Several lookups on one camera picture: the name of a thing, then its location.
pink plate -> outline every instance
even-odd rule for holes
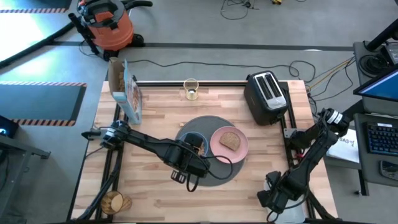
[[[220,138],[227,132],[235,133],[241,139],[241,145],[238,150],[233,151],[220,143]],[[248,154],[249,143],[247,137],[238,128],[225,126],[214,132],[210,140],[210,147],[215,156],[225,156],[228,159],[231,159],[232,163],[237,163],[244,159]],[[229,163],[228,160],[224,158],[217,157],[217,159],[221,162]]]

gray plate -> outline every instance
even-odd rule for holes
[[[175,138],[179,139],[187,132],[191,131],[198,132],[202,134],[209,143],[209,150],[206,156],[214,156],[210,147],[210,139],[213,133],[217,129],[222,128],[224,126],[234,126],[234,125],[231,122],[217,116],[201,116],[192,119],[187,124],[185,124],[184,127],[182,127],[181,130],[177,133],[177,136]],[[210,162],[210,171],[214,175],[218,177],[226,177],[230,173],[231,170],[230,164],[221,162],[217,158],[208,159],[208,161]],[[242,169],[243,163],[244,159],[232,165],[233,171],[232,175],[229,178],[225,180],[218,180],[213,176],[211,176],[210,174],[207,174],[205,178],[199,179],[199,185],[212,187],[212,186],[219,186],[221,184],[225,184],[230,180],[232,180],[239,173],[239,171]],[[197,179],[196,176],[192,176],[190,182],[195,183],[196,179]]]

concrete floor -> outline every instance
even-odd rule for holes
[[[243,20],[228,21],[220,16],[221,3],[221,0],[155,0],[153,8],[132,10],[131,18],[136,32],[151,43],[347,47],[354,41],[376,36],[396,19],[397,9],[393,0],[308,0],[302,3],[286,0],[281,6],[260,0],[256,2],[260,10],[249,11]],[[0,20],[3,19],[13,21],[7,25],[9,27],[25,24],[24,27],[28,28],[0,37],[3,40],[0,42],[1,59],[48,36],[68,22],[66,14],[0,14]],[[58,39],[69,43],[81,40],[75,30]],[[352,55],[352,52],[335,51],[146,48],[124,49],[119,57],[149,59],[161,64],[191,60],[262,66],[288,65],[293,60],[306,60],[316,66],[319,74]],[[18,133],[22,141],[52,152],[47,161],[32,159],[30,171],[23,177],[14,208],[24,214],[28,223],[65,221],[87,145],[80,133],[93,124],[107,66],[97,57],[82,55],[75,46],[48,46],[0,70],[0,80],[88,84],[74,127],[22,126]],[[242,80],[247,74],[263,70],[203,65],[160,68],[147,62],[129,64],[129,68],[139,80]],[[308,65],[297,64],[297,68],[303,79],[311,77],[312,69]],[[280,80],[292,79],[286,68],[271,70]],[[348,74],[354,86],[335,98],[319,102],[318,108],[332,107],[343,111],[359,100],[351,94],[359,85],[354,65],[348,69]],[[319,98],[334,95],[348,85],[348,80],[341,73]],[[324,87],[325,84],[317,88],[314,94]],[[352,194],[359,188],[355,170],[330,166],[327,170],[339,217],[357,222],[396,223],[396,189],[370,184],[371,196],[357,197]]]

toaster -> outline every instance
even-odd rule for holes
[[[287,111],[288,102],[271,71],[248,75],[244,97],[258,125],[275,124]]]

wooden table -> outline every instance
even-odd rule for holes
[[[303,81],[288,81],[298,128],[313,125]],[[183,88],[142,87],[143,120],[134,129],[162,139],[173,139],[181,124],[203,115],[231,121],[249,139],[249,153],[239,174],[217,187],[198,186],[194,193],[170,179],[172,169],[137,146],[125,144],[118,191],[132,198],[132,207],[114,216],[114,222],[265,222],[267,211],[256,197],[268,172],[287,170],[280,124],[258,126],[243,97],[242,87],[203,87],[199,98],[188,101]],[[109,126],[115,101],[104,82],[95,118],[96,126]],[[289,117],[285,116],[287,126]],[[90,142],[88,152],[99,148]],[[106,151],[84,163],[72,218],[78,217],[98,193]],[[321,204],[337,216],[323,161],[311,173],[310,188]]]

